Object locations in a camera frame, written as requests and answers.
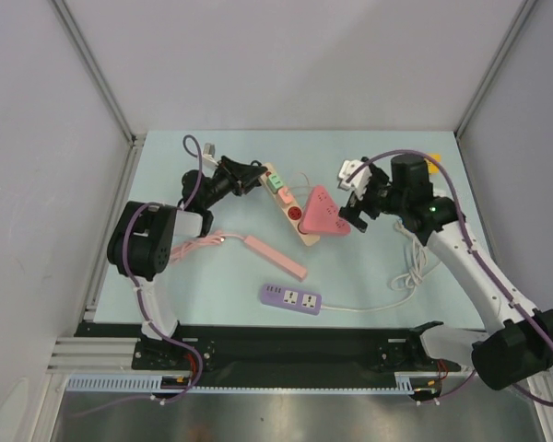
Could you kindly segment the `beige power strip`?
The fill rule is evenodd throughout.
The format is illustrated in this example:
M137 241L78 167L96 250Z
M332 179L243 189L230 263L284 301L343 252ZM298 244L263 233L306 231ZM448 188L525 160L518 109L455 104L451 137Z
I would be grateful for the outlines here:
M264 189L267 191L270 199L276 204L276 206L278 207L278 211L285 217L288 224L291 226L292 230L295 232L300 241L307 247L315 245L320 240L320 236L315 234L303 233L300 230L300 221L302 216L304 215L304 210L302 209L301 205L292 194L294 196L293 203L285 206L279 201L277 193L273 194L270 192L266 184L267 176L271 173L276 173L279 176L280 174L275 170L271 163L266 162L263 165L267 167L268 171L259 179L259 181L261 182ZM284 179L281 176L280 178L284 183L284 187L288 188L292 193L291 188L285 183Z

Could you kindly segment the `green adapter plug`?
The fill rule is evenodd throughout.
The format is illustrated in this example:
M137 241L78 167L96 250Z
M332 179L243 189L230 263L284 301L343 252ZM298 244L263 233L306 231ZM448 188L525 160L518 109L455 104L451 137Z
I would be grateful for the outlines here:
M284 187L284 183L280 176L276 173L271 173L266 178L266 184L271 193L276 194L280 189Z

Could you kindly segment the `pink triangular socket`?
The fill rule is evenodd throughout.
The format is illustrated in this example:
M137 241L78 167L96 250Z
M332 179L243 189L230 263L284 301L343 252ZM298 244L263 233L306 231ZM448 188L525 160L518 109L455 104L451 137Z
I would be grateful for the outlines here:
M344 237L351 231L348 221L339 216L339 207L322 185L310 192L298 230L302 234L330 237Z

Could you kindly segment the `orange adapter plug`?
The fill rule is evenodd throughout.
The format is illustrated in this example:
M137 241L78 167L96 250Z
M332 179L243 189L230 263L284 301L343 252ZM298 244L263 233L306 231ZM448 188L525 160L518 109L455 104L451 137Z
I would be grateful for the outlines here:
M277 196L279 201L285 206L292 204L294 201L294 196L292 195L290 190L286 187L279 189Z

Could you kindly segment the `pink power strip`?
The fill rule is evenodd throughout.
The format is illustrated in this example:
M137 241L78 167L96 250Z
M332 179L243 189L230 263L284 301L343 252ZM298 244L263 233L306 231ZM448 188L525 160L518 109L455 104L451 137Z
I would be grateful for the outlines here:
M299 281L303 281L308 274L306 267L290 259L280 251L273 249L263 241L253 236L246 236L243 240L247 249L255 252L257 255L275 265L281 271L291 275Z

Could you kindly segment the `yellow cube socket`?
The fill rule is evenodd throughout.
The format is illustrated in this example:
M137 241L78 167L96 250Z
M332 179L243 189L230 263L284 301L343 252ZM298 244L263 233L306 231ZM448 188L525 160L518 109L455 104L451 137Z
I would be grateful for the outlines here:
M428 158L426 159L427 165L428 165L428 172L430 175L437 175L440 173L440 169L438 165L441 163L441 155L440 154L434 154L430 153L429 157L432 158L432 161L430 161Z

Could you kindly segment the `purple power strip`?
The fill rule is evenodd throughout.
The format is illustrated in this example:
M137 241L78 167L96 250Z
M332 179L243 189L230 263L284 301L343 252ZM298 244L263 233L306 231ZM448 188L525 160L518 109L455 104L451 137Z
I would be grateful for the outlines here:
M322 309L322 296L298 288L276 284L264 284L260 289L262 304L317 316Z

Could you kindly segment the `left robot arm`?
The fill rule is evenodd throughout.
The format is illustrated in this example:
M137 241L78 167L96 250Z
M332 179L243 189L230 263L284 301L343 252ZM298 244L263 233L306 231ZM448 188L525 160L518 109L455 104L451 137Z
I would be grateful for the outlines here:
M211 207L231 193L249 193L267 172L258 161L244 164L225 156L213 161L212 169L210 177L201 169L186 172L181 179L182 198L175 205L128 202L107 246L108 262L134 284L143 319L141 332L157 340L151 354L165 368L178 366L184 358L183 344L171 338L179 321L155 288L156 276L171 260L173 239L206 237L214 221Z

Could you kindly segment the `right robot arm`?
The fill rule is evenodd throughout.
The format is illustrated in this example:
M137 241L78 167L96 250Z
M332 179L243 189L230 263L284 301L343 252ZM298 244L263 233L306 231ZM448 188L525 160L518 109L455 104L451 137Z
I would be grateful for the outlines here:
M553 309L540 310L507 278L480 246L466 222L453 183L449 195L435 190L429 176L434 158L415 150L393 150L391 171L376 158L346 160L338 187L350 196L339 214L358 231L367 215L398 217L442 264L473 303L481 333L432 325L408 344L406 357L417 369L439 359L472 367L493 390L515 387L553 367Z

